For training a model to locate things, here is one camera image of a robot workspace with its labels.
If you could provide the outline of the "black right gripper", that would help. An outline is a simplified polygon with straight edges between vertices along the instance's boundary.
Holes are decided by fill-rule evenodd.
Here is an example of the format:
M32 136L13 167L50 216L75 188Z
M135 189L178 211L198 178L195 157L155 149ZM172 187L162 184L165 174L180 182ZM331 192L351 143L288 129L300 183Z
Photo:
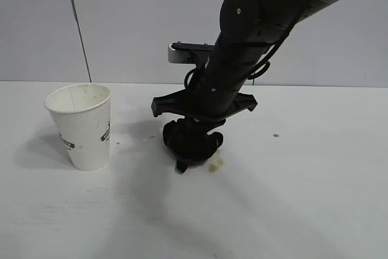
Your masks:
M267 63L259 59L269 51L264 42L232 43L217 39L214 45L174 42L169 46L172 63L194 64L184 79L184 89L152 101L154 116L174 113L184 118L185 129L193 129L194 119L206 121L206 132L223 126L237 112L253 110L255 98L245 95L244 105L236 106L240 89L255 71L264 72Z

